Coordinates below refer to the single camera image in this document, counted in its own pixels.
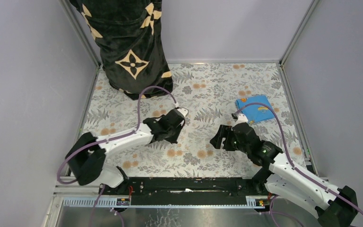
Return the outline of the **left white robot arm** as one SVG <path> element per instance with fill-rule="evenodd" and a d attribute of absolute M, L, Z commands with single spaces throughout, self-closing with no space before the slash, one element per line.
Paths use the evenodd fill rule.
<path fill-rule="evenodd" d="M 96 137 L 87 132 L 80 136 L 65 156 L 65 164 L 74 174 L 72 183 L 80 186 L 91 183 L 105 184 L 116 194 L 126 192 L 128 182 L 120 167 L 110 165 L 115 153 L 145 146 L 157 141 L 177 143 L 189 111 L 174 108 L 159 118 L 146 118 L 138 129 L 129 129 Z"/>

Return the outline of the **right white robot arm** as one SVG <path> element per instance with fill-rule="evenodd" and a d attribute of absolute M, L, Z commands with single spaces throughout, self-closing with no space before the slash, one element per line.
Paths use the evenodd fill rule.
<path fill-rule="evenodd" d="M 252 178 L 256 194 L 266 192 L 285 198 L 312 214 L 323 227 L 349 227 L 358 211 L 356 193 L 319 178 L 272 142 L 261 140 L 247 123 L 220 125 L 210 140 L 215 149 L 241 151 L 261 169 Z"/>

